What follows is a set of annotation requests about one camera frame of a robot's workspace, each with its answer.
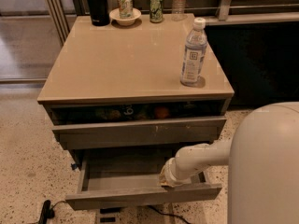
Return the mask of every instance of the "transparent bottle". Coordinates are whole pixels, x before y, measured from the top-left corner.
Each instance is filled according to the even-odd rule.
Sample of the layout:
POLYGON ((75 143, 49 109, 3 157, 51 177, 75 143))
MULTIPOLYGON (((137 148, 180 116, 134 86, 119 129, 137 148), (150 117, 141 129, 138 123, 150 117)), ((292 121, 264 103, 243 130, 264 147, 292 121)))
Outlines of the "transparent bottle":
POLYGON ((181 21, 186 17, 185 6, 186 0, 172 0, 172 20, 181 21))
POLYGON ((180 77, 180 82, 186 86, 196 86, 199 81, 207 45, 205 27, 205 19, 195 18, 193 29, 186 38, 185 55, 180 77))

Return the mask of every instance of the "soda can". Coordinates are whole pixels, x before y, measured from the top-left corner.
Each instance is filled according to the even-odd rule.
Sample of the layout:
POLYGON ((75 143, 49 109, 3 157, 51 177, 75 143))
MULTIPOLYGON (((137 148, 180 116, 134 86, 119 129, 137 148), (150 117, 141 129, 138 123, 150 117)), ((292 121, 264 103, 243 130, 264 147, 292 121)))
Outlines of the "soda can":
POLYGON ((149 18, 151 22, 161 22, 163 20, 164 0, 150 0, 149 18))
POLYGON ((120 18, 129 19, 133 17, 133 0, 118 0, 120 18))

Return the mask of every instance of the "drawer front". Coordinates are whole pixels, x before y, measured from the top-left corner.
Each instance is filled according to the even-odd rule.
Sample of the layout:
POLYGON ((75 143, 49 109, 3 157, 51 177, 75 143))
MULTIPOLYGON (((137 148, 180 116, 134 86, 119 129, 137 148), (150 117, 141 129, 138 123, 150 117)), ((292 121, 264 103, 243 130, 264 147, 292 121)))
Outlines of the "drawer front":
POLYGON ((53 132, 64 149, 212 142, 219 137, 225 121, 219 116, 75 124, 55 126, 53 132))
POLYGON ((161 187, 159 173, 173 150, 120 147, 87 151, 78 193, 67 195, 74 210, 153 205, 215 199, 221 184, 199 176, 176 188, 161 187))

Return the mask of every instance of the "speckled floor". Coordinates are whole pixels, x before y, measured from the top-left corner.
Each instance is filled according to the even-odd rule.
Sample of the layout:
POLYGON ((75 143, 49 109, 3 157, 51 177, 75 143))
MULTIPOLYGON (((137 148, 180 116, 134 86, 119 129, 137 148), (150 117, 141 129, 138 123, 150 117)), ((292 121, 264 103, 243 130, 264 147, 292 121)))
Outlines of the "speckled floor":
MULTIPOLYGON (((29 31, 29 28, 35 31, 38 31, 37 28, 43 29, 47 27, 46 23, 36 23, 36 26, 33 23, 31 26, 28 24, 18 30, 21 31, 18 34, 10 33, 13 39, 9 38, 12 25, 1 24, 0 48, 2 52, 0 56, 2 58, 3 54, 10 56, 10 58, 5 57, 6 60, 0 59, 1 77, 36 75, 38 69, 41 75, 48 73, 50 64, 59 51, 57 49, 58 39, 56 40, 57 37, 53 36, 53 28, 47 30, 50 36, 38 36, 29 31), (43 44, 39 40, 41 37, 44 39, 43 42, 46 39, 51 43, 52 49, 48 55, 43 55, 44 53, 36 49, 28 49, 27 52, 21 49, 21 46, 33 48, 36 43, 43 44), (28 65, 35 63, 30 61, 43 63, 46 66, 36 68, 28 65), (13 67, 4 67, 2 64, 10 64, 13 67)), ((51 121, 43 106, 36 101, 41 88, 42 85, 0 85, 1 224, 37 223, 45 200, 49 199, 54 204, 64 200, 65 194, 77 191, 79 170, 72 171, 70 167, 73 163, 72 158, 55 141, 51 132, 51 121)), ((227 122, 221 133, 221 139, 232 138, 236 127, 249 112, 249 109, 229 110, 226 114, 227 122)), ((208 175, 211 182, 222 183, 223 186, 216 200, 168 203, 158 205, 156 208, 166 213, 184 216, 193 224, 227 223, 228 168, 226 166, 211 167, 208 169, 208 175)), ((56 216, 48 220, 50 224, 94 224, 99 218, 98 210, 75 212, 66 203, 59 203, 54 210, 56 216)), ((177 218, 161 216, 148 207, 122 208, 116 218, 116 223, 120 224, 184 223, 177 218)))

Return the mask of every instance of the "white bottle cap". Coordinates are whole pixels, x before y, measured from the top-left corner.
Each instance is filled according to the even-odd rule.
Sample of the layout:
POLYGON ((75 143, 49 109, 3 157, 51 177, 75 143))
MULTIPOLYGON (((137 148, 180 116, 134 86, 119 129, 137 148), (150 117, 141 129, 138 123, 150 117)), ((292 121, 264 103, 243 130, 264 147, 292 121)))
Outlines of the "white bottle cap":
POLYGON ((204 29, 206 27, 206 19, 204 18, 195 18, 193 23, 193 28, 195 29, 204 29))

